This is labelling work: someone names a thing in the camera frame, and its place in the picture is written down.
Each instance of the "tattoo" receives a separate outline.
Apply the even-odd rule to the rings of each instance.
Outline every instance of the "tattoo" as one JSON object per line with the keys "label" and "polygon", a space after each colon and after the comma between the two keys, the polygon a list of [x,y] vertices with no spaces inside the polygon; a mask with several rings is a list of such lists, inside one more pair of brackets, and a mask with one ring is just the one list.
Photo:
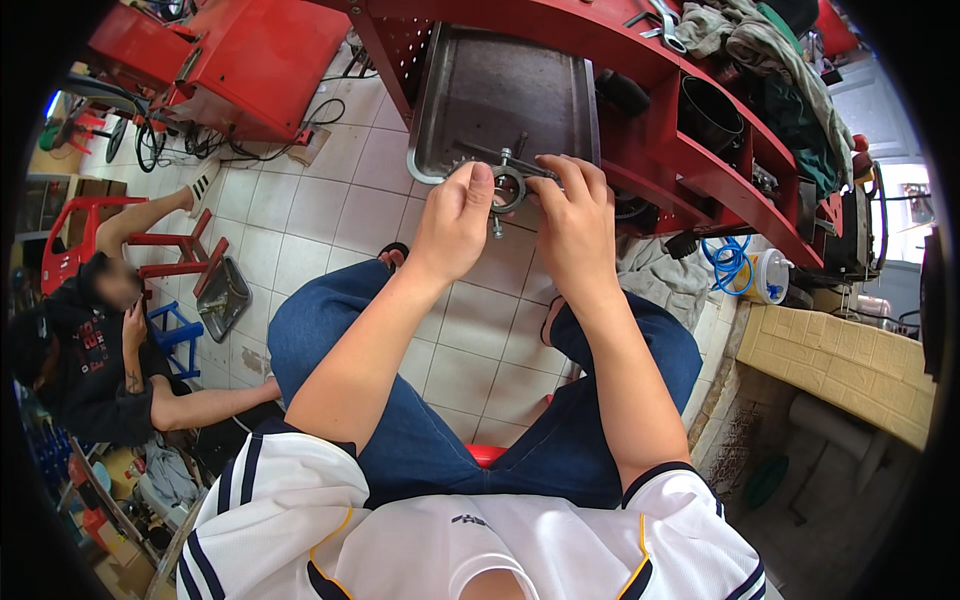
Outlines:
{"label": "tattoo", "polygon": [[130,394],[140,394],[143,392],[143,383],[133,371],[127,371],[127,392]]}

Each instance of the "gray rag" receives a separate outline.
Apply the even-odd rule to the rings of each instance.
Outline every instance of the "gray rag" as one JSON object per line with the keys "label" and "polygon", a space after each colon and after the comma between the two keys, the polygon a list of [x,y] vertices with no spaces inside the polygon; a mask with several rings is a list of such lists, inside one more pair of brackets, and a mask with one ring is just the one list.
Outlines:
{"label": "gray rag", "polygon": [[751,0],[704,0],[710,6],[684,3],[677,38],[690,56],[702,59],[721,48],[760,77],[779,73],[795,84],[816,114],[837,157],[840,181],[853,186],[853,136],[830,100],[820,76],[797,54],[776,25]]}
{"label": "gray rag", "polygon": [[147,442],[147,475],[156,494],[168,506],[181,502],[190,506],[197,499],[197,485],[193,483],[186,463],[179,452],[163,445],[163,438],[157,432]]}
{"label": "gray rag", "polygon": [[675,260],[666,250],[668,237],[616,238],[616,272],[620,287],[661,306],[693,333],[703,312],[713,270],[697,251]]}

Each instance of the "yellow brick wall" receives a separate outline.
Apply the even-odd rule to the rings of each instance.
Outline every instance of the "yellow brick wall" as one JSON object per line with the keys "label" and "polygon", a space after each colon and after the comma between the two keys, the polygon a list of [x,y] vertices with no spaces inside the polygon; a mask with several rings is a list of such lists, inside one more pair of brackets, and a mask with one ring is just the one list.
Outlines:
{"label": "yellow brick wall", "polygon": [[936,384],[920,342],[827,313],[754,304],[736,359],[926,444]]}

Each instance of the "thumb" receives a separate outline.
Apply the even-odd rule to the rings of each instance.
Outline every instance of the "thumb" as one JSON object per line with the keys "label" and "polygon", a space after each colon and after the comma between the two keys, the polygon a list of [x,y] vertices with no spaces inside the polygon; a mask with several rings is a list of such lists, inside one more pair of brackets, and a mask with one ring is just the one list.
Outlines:
{"label": "thumb", "polygon": [[493,202],[493,171],[486,162],[474,162],[462,213],[468,219],[487,220]]}

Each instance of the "blue stool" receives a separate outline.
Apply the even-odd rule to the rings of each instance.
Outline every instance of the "blue stool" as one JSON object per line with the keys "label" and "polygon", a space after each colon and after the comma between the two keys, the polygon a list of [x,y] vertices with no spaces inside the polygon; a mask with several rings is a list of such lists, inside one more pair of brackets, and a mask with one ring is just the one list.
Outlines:
{"label": "blue stool", "polygon": [[[160,349],[163,350],[163,353],[167,355],[167,358],[177,367],[180,372],[175,372],[174,376],[177,379],[189,379],[191,377],[199,377],[200,370],[197,369],[195,364],[196,354],[197,354],[197,338],[204,335],[204,324],[203,323],[190,323],[187,321],[183,315],[177,310],[177,306],[180,303],[176,300],[170,302],[166,306],[160,306],[154,310],[147,313],[147,319],[150,319],[150,323],[154,327],[154,335],[156,336],[156,342],[160,344]],[[167,330],[167,315],[172,314],[176,317],[181,325],[176,329]],[[163,316],[163,328],[157,327],[154,323],[154,317]],[[190,365],[189,369],[180,364],[180,361],[174,356],[174,347],[180,342],[190,342]]]}

